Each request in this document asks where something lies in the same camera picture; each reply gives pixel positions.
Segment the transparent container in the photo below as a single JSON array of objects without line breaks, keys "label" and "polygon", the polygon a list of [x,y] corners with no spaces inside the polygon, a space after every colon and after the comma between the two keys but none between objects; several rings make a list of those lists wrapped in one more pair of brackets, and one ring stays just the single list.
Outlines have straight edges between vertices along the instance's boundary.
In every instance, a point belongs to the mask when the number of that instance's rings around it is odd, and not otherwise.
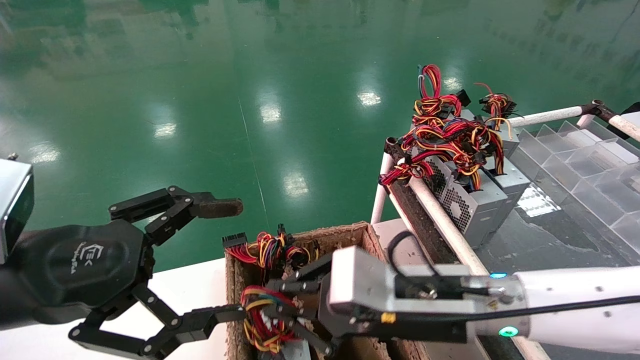
[{"label": "transparent container", "polygon": [[567,189],[640,252],[640,151],[599,123],[523,130],[520,156]]}]

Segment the green indicator light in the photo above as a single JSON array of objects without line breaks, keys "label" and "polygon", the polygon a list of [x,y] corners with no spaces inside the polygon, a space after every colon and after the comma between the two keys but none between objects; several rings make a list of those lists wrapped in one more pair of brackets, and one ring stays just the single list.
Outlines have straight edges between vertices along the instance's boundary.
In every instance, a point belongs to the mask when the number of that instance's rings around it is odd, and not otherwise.
[{"label": "green indicator light", "polygon": [[513,326],[505,326],[500,329],[498,335],[504,336],[505,338],[510,338],[512,336],[516,336],[518,334],[518,329]]}]

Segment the green epoxy floor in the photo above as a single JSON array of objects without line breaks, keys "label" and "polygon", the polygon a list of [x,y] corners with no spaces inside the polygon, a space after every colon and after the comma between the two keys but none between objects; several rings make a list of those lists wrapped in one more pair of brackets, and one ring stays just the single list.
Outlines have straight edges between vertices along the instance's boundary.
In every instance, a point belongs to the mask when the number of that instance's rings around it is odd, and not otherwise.
[{"label": "green epoxy floor", "polygon": [[478,99],[482,81],[522,114],[592,98],[623,110],[640,98],[637,7],[3,1],[0,154],[35,164],[29,229],[101,224],[109,204],[170,184],[241,197],[241,216],[196,220],[157,251],[156,270],[190,265],[220,257],[226,234],[368,220],[419,63],[439,64],[444,91]]}]

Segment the computer power supply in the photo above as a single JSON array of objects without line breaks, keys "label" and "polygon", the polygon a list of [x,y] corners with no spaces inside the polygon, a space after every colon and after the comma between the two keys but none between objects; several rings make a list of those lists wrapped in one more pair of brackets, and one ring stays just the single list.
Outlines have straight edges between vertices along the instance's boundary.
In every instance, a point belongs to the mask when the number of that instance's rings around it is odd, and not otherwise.
[{"label": "computer power supply", "polygon": [[512,162],[504,159],[504,174],[495,174],[495,158],[487,158],[484,166],[484,173],[507,195],[507,199],[502,203],[494,218],[492,229],[482,241],[485,244],[493,234],[498,231],[502,223],[507,219],[513,208],[518,204],[518,200],[529,186],[530,180]]},{"label": "computer power supply", "polygon": [[479,172],[482,190],[468,193],[456,180],[458,173],[453,162],[443,163],[435,156],[428,157],[427,162],[434,171],[434,196],[469,245],[473,249],[478,248],[493,229],[496,216],[507,196],[482,171]]}]

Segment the table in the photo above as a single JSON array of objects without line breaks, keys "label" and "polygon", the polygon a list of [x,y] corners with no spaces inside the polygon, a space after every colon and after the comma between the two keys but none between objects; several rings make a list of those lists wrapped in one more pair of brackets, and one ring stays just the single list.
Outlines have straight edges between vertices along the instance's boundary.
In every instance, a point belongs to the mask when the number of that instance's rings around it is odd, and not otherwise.
[{"label": "table", "polygon": [[[220,306],[227,303],[225,287],[225,260],[185,266],[154,274],[149,288],[176,313],[192,309]],[[0,332],[0,354],[3,359],[64,359],[115,360],[121,357],[87,350],[68,339],[68,332],[80,321],[63,325],[33,325]],[[117,319],[106,322],[101,329],[120,334],[149,338],[162,323],[140,303],[135,304]],[[207,341],[180,346],[169,358],[215,359],[227,358],[227,326],[216,326]]]}]

